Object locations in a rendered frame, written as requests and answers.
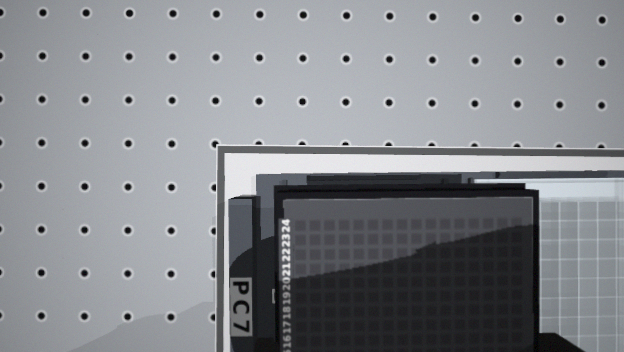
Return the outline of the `dark grey multi-well plate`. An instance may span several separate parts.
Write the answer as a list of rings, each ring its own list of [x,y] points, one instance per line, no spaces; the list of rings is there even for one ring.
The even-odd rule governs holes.
[[[274,185],[274,258],[279,352],[539,352],[526,183]]]

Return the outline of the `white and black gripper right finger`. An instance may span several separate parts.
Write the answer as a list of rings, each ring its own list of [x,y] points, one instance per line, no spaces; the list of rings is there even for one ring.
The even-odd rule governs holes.
[[[540,333],[539,352],[585,352],[557,333]]]

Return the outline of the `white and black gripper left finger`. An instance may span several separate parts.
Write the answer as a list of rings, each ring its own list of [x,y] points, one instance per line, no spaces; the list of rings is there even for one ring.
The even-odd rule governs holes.
[[[279,345],[273,337],[257,338],[253,352],[279,352]]]

